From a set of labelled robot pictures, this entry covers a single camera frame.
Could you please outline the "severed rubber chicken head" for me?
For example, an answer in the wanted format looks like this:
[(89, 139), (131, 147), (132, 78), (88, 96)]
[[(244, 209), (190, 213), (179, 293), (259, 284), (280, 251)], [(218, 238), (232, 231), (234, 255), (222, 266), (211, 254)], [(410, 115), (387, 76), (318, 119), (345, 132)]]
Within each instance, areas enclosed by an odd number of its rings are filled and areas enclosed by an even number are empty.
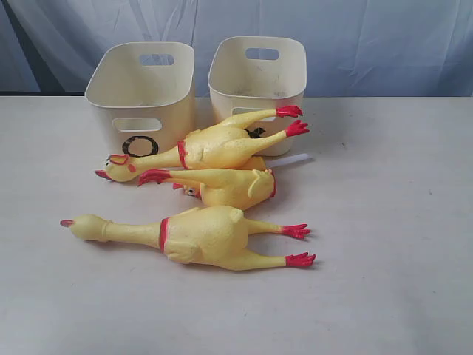
[[(287, 166), (287, 165), (290, 165), (290, 164), (293, 164), (293, 163), (298, 163), (298, 162), (301, 162), (301, 161), (314, 161), (314, 158), (313, 158), (313, 156), (311, 156), (307, 153), (301, 153), (301, 154), (290, 155), (290, 156), (287, 156), (287, 157), (284, 157), (284, 158), (278, 158), (278, 159), (273, 159), (273, 160), (263, 159), (263, 162), (266, 164), (267, 168), (276, 168), (276, 167), (280, 167), (280, 166)], [(199, 189), (191, 188), (190, 186), (186, 186), (186, 185), (183, 185), (183, 184), (180, 184), (180, 183), (174, 183), (173, 184), (173, 189), (174, 190), (182, 189), (183, 192), (186, 195), (190, 195), (190, 196), (200, 198), (200, 190)]]

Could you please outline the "blue backdrop curtain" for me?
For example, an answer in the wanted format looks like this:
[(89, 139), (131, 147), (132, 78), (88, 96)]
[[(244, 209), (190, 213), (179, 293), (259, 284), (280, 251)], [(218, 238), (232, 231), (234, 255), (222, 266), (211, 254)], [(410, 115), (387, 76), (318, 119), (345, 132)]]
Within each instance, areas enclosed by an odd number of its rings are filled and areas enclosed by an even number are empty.
[(131, 41), (195, 51), (197, 94), (219, 43), (277, 36), (307, 53), (306, 94), (470, 96), (470, 1), (3, 1), (1, 91), (71, 95)]

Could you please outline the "whole rubber chicken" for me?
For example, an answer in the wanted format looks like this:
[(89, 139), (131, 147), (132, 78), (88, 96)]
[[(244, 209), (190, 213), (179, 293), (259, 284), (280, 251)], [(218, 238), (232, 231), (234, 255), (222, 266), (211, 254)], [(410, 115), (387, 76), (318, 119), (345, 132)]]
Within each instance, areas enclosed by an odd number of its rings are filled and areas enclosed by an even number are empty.
[[(189, 133), (166, 152), (145, 157), (110, 155), (105, 167), (95, 170), (95, 174), (102, 179), (122, 183), (150, 169), (237, 169), (258, 152), (287, 138), (308, 133), (308, 124), (299, 119), (302, 115), (303, 111), (294, 105), (232, 115), (218, 124)], [(295, 121), (273, 135), (251, 138), (247, 128), (270, 117), (292, 117)]]
[(265, 268), (309, 268), (316, 255), (307, 252), (288, 256), (265, 256), (247, 248), (252, 234), (283, 234), (303, 240), (310, 233), (305, 223), (280, 226), (245, 217), (232, 206), (193, 208), (159, 223), (114, 223), (93, 214), (62, 220), (76, 237), (85, 241), (134, 243), (151, 246), (177, 263), (218, 266), (230, 271)]

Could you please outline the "cream bin marked O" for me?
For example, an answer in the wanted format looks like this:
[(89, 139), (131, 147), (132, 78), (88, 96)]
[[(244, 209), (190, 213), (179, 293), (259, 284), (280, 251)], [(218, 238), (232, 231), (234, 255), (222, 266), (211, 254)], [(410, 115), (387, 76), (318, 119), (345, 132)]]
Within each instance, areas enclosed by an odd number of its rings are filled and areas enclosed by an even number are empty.
[(108, 155), (165, 152), (194, 130), (194, 49), (129, 42), (104, 55), (85, 90)]

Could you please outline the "cream bin marked X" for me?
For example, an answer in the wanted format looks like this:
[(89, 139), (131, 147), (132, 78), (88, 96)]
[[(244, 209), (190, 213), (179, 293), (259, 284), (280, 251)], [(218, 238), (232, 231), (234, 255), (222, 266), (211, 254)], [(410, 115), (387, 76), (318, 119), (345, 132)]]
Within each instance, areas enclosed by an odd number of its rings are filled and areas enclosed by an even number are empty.
[(208, 74), (217, 122), (261, 109), (300, 107), (306, 84), (306, 51), (291, 38), (227, 38), (218, 46)]

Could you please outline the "headless rubber chicken body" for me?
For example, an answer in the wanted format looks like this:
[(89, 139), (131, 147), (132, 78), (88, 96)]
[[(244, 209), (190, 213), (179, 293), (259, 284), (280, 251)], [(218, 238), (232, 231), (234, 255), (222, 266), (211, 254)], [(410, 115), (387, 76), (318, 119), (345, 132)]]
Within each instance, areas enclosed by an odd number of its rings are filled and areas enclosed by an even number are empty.
[(205, 206), (232, 206), (247, 210), (275, 196), (277, 182), (271, 169), (150, 169), (138, 184), (180, 183), (200, 190)]

